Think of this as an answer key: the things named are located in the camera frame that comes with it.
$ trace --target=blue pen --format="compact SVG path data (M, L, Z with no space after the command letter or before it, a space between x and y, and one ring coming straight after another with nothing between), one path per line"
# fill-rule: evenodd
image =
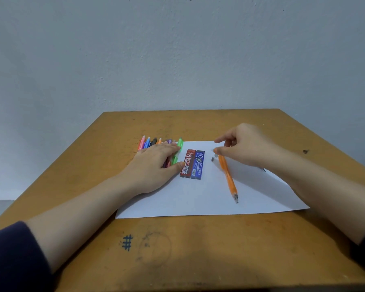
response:
M148 148L150 145L150 137L146 140L145 145L143 146L144 149Z

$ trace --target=person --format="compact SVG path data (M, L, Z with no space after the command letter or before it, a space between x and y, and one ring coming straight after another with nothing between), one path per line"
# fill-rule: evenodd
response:
M285 150L253 125L240 124L215 140L222 141L216 154L282 178L354 242L354 254L365 264L365 186ZM134 196L156 190L180 172L184 162L162 168L179 149L175 143L142 149L117 176L0 230L0 291L52 289L53 274L108 217Z

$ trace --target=forearm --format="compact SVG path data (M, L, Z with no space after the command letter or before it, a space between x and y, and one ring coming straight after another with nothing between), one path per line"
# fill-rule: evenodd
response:
M263 167L286 181L311 208L325 215L352 241L365 236L365 186L276 147Z
M26 221L52 272L133 196L130 185L123 178L115 176Z

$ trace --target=white wall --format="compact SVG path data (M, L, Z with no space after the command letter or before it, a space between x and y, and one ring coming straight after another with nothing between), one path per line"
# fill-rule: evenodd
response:
M365 0L0 0L0 199L104 111L212 108L281 108L365 165Z

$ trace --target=brown tabletop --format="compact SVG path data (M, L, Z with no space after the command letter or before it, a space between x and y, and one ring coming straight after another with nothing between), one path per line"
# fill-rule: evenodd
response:
M0 216L0 229L118 174L142 135L208 141L241 122L365 185L364 166L278 109L105 112ZM122 248L126 235L130 250ZM110 219L64 267L57 290L365 285L348 249L346 237L312 210Z

